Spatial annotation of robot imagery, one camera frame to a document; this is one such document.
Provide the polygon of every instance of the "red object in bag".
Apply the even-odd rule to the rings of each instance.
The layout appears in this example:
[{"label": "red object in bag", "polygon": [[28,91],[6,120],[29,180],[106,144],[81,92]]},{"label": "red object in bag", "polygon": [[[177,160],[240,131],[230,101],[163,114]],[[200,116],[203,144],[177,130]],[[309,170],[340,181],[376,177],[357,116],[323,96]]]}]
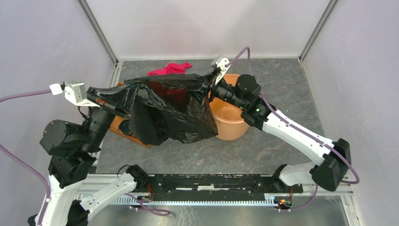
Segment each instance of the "red object in bag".
[{"label": "red object in bag", "polygon": [[184,74],[186,69],[190,67],[192,67],[190,63],[183,63],[183,64],[169,63],[164,68],[148,72],[147,75],[152,76],[152,75],[163,75],[163,74]]}]

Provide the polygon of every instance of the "peach-colored bin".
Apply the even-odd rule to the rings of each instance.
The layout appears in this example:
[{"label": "peach-colored bin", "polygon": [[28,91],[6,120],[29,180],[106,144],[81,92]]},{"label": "peach-colored bin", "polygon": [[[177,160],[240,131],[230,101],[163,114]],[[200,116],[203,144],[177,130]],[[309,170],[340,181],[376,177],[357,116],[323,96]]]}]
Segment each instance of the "peach-colored bin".
[{"label": "peach-colored bin", "polygon": [[[238,74],[226,74],[224,80],[235,86],[238,77]],[[242,137],[248,130],[248,124],[241,118],[241,109],[218,98],[214,98],[209,105],[219,132],[219,135],[216,136],[217,138],[235,140]]]}]

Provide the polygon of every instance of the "black cable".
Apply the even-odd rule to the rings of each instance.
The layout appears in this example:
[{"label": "black cable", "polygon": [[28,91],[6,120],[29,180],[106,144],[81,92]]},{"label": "black cable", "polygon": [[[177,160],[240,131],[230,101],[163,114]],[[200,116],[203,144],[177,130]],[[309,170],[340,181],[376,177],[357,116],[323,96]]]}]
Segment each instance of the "black cable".
[{"label": "black cable", "polygon": [[116,176],[119,178],[119,172],[123,169],[123,167],[125,167],[125,166],[130,166],[130,165],[123,165],[121,168],[119,168],[119,170],[118,170],[118,172],[116,173]]}]

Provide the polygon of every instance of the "wire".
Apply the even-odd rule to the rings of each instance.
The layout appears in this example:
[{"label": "wire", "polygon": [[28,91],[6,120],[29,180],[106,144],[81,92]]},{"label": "wire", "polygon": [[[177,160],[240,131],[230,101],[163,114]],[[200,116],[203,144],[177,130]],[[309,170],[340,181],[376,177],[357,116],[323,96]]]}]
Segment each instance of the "wire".
[{"label": "wire", "polygon": [[126,193],[125,195],[127,195],[127,196],[133,198],[136,202],[138,202],[138,203],[140,204],[140,206],[142,206],[142,207],[144,208],[144,210],[146,210],[146,211],[148,211],[148,212],[150,212],[150,213],[152,213],[152,214],[154,214],[154,215],[157,215],[157,216],[160,216],[160,217],[166,217],[167,215],[170,214],[170,211],[168,211],[168,210],[162,210],[162,209],[149,209],[148,207],[146,207],[144,204],[142,204],[141,201],[138,200],[138,199],[137,199],[136,197],[134,197],[133,195],[131,195],[131,194],[129,194],[129,193]]},{"label": "wire", "polygon": [[[251,69],[251,64],[250,64],[250,50],[249,47],[244,47],[240,53],[238,53],[238,55],[230,61],[230,63],[228,63],[227,65],[231,65],[233,64],[244,52],[245,50],[248,51],[248,68],[249,68],[249,73],[253,76],[252,74],[252,69]],[[279,115],[269,104],[269,101],[266,99],[266,97],[261,93],[261,98],[262,100],[265,102],[265,104],[267,105],[267,107],[270,109],[270,111],[281,121],[283,121],[284,123],[286,123],[288,126],[294,128],[295,130],[297,130],[298,132],[306,135],[307,137],[313,139],[314,141],[316,141],[317,143],[319,143],[320,145],[326,147],[327,149],[329,149],[330,151],[332,151],[334,154],[336,154],[338,156],[339,159],[341,159],[345,165],[351,170],[351,172],[353,173],[353,175],[355,176],[355,181],[346,181],[346,180],[342,180],[341,182],[343,183],[347,183],[347,184],[358,184],[360,182],[360,178],[359,175],[357,174],[357,172],[355,171],[355,169],[352,167],[352,165],[339,153],[337,152],[333,147],[330,147],[329,145],[325,144],[323,141],[321,141],[320,139],[318,139],[317,137],[312,136],[311,134],[307,133],[306,131],[302,130],[301,128],[290,124],[286,119],[284,119],[281,115]]]},{"label": "wire", "polygon": [[125,167],[125,166],[130,166],[130,165],[123,165],[121,168],[119,168],[119,170],[118,170],[118,172],[116,173],[116,176],[119,178],[119,172],[123,169],[123,167]]},{"label": "wire", "polygon": [[[41,94],[46,94],[46,93],[51,93],[50,89],[46,90],[41,90],[41,91],[35,91],[35,92],[28,92],[28,93],[20,93],[20,94],[14,94],[6,97],[0,98],[0,103],[6,100],[11,100],[15,98],[20,98],[20,97],[31,97],[31,96],[36,96],[36,95],[41,95]],[[38,219],[38,225],[41,225],[41,222],[43,220],[44,214],[46,213],[46,209],[48,206],[48,202],[50,201],[50,196],[51,196],[51,188],[50,185],[48,184],[47,180],[34,168],[32,168],[30,165],[13,155],[11,152],[9,152],[5,147],[3,147],[0,144],[0,150],[4,152],[8,157],[10,157],[12,160],[16,161],[18,164],[21,166],[25,167],[27,170],[29,170],[31,173],[33,173],[35,176],[37,176],[40,181],[43,183],[44,187],[46,188],[46,201],[43,204],[43,208],[41,209],[39,219]]]}]

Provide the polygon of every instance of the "gray floor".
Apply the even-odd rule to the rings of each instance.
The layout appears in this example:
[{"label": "gray floor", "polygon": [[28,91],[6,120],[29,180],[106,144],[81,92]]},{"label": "gray floor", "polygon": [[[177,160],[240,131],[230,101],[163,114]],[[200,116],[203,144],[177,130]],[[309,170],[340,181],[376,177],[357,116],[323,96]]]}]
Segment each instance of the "gray floor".
[{"label": "gray floor", "polygon": [[[120,81],[146,76],[170,61],[123,63]],[[188,60],[187,73],[212,71],[212,60]],[[286,116],[322,134],[309,86],[297,59],[253,59],[252,70],[262,92]],[[238,60],[229,73],[248,73],[246,60]],[[279,165],[308,162],[308,158],[281,139],[250,128],[240,139],[216,137],[183,145],[169,139],[160,146],[144,148],[109,132],[103,143],[97,173],[116,173],[124,164],[138,164],[147,173],[272,173]]]},{"label": "gray floor", "polygon": [[[294,206],[308,197],[294,196]],[[246,206],[151,206],[172,212],[157,217],[126,206],[107,206],[89,226],[348,226],[340,197],[320,197],[302,210],[278,213],[273,207]]]}]

